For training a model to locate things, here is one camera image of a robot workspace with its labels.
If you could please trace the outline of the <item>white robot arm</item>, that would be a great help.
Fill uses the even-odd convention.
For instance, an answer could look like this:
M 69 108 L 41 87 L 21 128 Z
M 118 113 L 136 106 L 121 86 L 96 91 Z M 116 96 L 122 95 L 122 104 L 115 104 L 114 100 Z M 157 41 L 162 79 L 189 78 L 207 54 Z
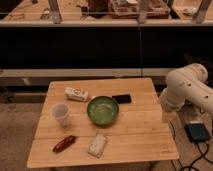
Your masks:
M 159 101 L 165 112 L 179 111 L 188 100 L 213 118 L 213 88 L 205 84 L 207 69 L 199 63 L 170 71 Z

